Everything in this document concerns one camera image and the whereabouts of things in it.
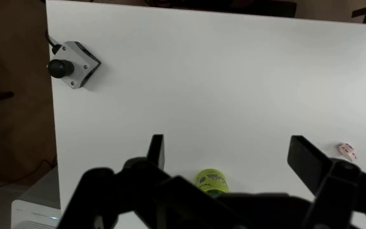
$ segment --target white table surface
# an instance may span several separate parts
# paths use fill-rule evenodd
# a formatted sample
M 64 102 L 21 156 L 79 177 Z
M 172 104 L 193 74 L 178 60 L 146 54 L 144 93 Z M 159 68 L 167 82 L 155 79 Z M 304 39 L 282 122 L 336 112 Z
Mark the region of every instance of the white table surface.
M 233 191 L 309 197 L 286 164 L 304 133 L 347 141 L 366 170 L 366 25 L 49 1 L 50 34 L 103 61 L 83 89 L 54 79 L 60 193 L 121 169 L 165 133 L 167 170 L 226 174 Z

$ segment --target table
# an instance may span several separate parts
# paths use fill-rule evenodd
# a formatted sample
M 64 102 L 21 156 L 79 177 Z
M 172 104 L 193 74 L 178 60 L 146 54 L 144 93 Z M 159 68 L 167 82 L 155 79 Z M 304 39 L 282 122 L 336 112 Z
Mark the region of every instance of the table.
M 63 206 L 83 172 L 120 170 L 158 132 L 167 172 L 192 179 L 218 168 L 233 191 L 312 197 L 286 164 L 294 133 L 331 156 L 350 142 L 366 170 L 366 25 L 47 6 L 51 37 L 79 40 L 103 62 L 83 89 L 52 79 Z

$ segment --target cable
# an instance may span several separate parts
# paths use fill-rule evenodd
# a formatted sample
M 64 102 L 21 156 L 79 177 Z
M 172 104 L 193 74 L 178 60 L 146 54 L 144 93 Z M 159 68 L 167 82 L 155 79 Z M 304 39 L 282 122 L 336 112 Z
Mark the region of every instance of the cable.
M 42 161 L 40 163 L 40 165 L 38 165 L 33 172 L 31 172 L 31 173 L 28 173 L 28 174 L 26 174 L 26 175 L 23 175 L 23 177 L 19 177 L 19 178 L 17 178 L 17 179 L 14 179 L 14 180 L 3 183 L 3 184 L 0 184 L 0 188 L 2 188 L 2 187 L 5 187 L 5 186 L 9 186 L 9 184 L 13 184 L 13 183 L 17 183 L 17 182 L 19 182 L 19 180 L 22 180 L 22 179 L 24 179 L 24 178 L 27 178 L 27 177 L 31 177 L 32 174 L 35 174 L 36 172 L 38 172 L 38 170 L 42 168 L 43 163 L 46 163 L 46 164 L 49 164 L 49 165 L 51 166 L 51 163 L 50 163 L 49 160 L 42 160 Z
M 49 33 L 46 33 L 46 39 L 47 39 L 49 44 L 52 46 L 54 54 L 56 54 L 56 52 L 61 48 L 61 44 L 60 43 L 54 43 L 51 37 L 49 35 Z

